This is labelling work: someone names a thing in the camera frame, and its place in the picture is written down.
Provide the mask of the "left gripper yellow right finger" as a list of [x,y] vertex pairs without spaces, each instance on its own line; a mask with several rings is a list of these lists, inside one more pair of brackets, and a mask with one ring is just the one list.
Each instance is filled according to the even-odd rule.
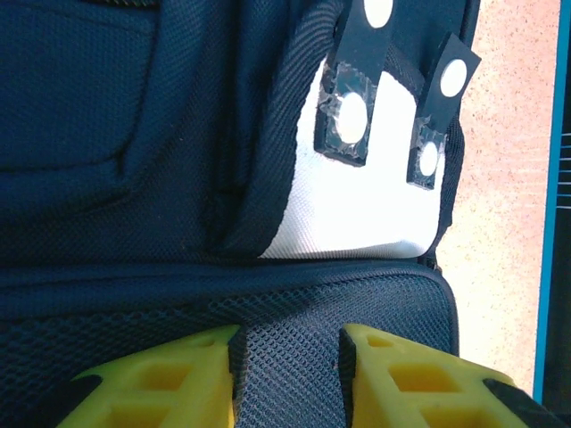
[[349,427],[565,427],[512,379],[366,325],[339,334]]

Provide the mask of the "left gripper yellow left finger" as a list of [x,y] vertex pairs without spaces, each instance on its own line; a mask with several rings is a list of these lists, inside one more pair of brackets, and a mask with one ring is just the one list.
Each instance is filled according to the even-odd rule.
[[93,367],[100,382],[61,427],[232,427],[233,375],[227,325]]

